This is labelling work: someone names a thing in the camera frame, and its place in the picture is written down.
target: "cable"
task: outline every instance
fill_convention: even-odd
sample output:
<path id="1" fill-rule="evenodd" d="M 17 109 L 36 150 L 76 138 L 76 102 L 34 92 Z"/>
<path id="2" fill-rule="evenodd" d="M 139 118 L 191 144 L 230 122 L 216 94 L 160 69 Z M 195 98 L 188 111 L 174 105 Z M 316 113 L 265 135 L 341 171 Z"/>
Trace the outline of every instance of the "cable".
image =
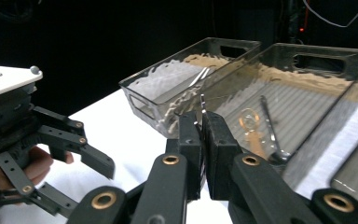
<path id="1" fill-rule="evenodd" d="M 321 19 L 322 21 L 325 21 L 327 23 L 329 23 L 330 25 L 334 25 L 334 26 L 337 26 L 337 27 L 341 27 L 341 28 L 347 28 L 348 26 L 350 26 L 358 17 L 358 13 L 353 17 L 353 19 L 351 19 L 350 22 L 348 22 L 347 25 L 340 25 L 340 24 L 336 24 L 336 23 L 333 23 L 331 21 L 328 21 L 327 19 L 323 18 L 321 15 L 319 15 L 316 11 L 314 11 L 310 5 L 308 5 L 307 3 L 307 0 L 303 0 L 303 3 L 304 5 L 307 7 L 307 9 L 312 12 L 313 14 L 315 14 L 315 16 L 317 16 L 319 19 Z"/>

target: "white tabletop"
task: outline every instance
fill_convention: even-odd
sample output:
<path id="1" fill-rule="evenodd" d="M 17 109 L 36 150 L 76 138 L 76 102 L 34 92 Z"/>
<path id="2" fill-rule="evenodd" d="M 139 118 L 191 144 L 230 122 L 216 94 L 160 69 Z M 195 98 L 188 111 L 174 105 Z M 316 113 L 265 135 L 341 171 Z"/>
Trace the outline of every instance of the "white tabletop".
<path id="1" fill-rule="evenodd" d="M 126 192 L 135 188 L 146 181 L 155 158 L 165 152 L 166 138 L 133 115 L 122 90 L 80 110 L 70 119 L 84 122 L 89 144 L 116 164 L 115 178 L 109 180 L 84 165 L 76 154 L 75 162 L 70 165 L 60 161 L 53 163 L 44 181 L 78 203 L 100 186 L 115 186 Z M 187 206 L 186 217 L 189 224 L 232 223 L 227 202 L 212 201 L 206 185 L 201 199 Z M 6 205 L 0 209 L 0 224 L 60 224 L 66 220 L 34 204 Z"/>

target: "white table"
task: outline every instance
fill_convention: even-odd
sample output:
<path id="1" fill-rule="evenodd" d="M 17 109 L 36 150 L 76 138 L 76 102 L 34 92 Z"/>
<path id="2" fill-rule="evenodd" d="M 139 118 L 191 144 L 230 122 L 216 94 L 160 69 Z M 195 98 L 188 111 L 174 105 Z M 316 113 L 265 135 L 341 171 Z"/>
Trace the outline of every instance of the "white table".
<path id="1" fill-rule="evenodd" d="M 70 119 L 85 123 L 89 144 L 111 157 L 116 164 L 113 180 L 90 169 L 76 154 L 68 165 L 55 161 L 44 181 L 80 202 L 91 190 L 115 186 L 129 191 L 146 181 L 153 162 L 165 152 L 166 138 L 133 115 L 122 90 L 75 113 Z M 232 223 L 226 202 L 209 198 L 206 185 L 201 199 L 187 206 L 187 223 Z M 66 218 L 52 216 L 32 204 L 7 205 L 0 209 L 1 224 L 65 223 Z"/>

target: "human hand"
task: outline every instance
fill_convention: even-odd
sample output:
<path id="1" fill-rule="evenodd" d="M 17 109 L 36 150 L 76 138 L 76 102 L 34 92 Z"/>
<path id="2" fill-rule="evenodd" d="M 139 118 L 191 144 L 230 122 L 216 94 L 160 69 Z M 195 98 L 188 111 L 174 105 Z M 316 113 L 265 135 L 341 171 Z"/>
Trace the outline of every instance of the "human hand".
<path id="1" fill-rule="evenodd" d="M 30 164 L 23 169 L 23 172 L 34 183 L 39 184 L 48 174 L 53 159 L 50 155 L 39 147 L 33 147 L 29 151 Z M 66 153 L 66 163 L 74 162 L 72 153 Z M 0 190 L 13 189 L 13 185 L 7 179 L 7 176 L 0 168 Z"/>

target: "finger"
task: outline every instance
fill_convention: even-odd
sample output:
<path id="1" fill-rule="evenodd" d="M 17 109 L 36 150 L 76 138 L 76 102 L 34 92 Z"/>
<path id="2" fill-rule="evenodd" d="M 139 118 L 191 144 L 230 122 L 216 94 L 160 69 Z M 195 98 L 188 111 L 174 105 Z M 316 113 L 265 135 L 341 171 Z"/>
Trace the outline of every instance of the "finger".
<path id="1" fill-rule="evenodd" d="M 72 155 L 72 153 L 71 152 L 66 152 L 66 160 L 65 160 L 65 162 L 66 162 L 66 164 L 71 164 L 72 162 L 74 162 L 74 155 Z"/>
<path id="2" fill-rule="evenodd" d="M 45 173 L 53 163 L 53 159 L 50 155 L 39 147 L 33 147 L 29 152 L 29 156 L 31 163 L 25 167 L 24 173 L 30 179 L 34 179 Z"/>
<path id="3" fill-rule="evenodd" d="M 43 172 L 42 174 L 40 174 L 39 176 L 31 179 L 31 181 L 34 183 L 34 185 L 39 184 L 40 182 L 42 182 L 42 180 L 46 177 L 46 175 L 48 175 L 48 172 L 50 171 L 50 168 L 48 168 L 45 172 Z"/>

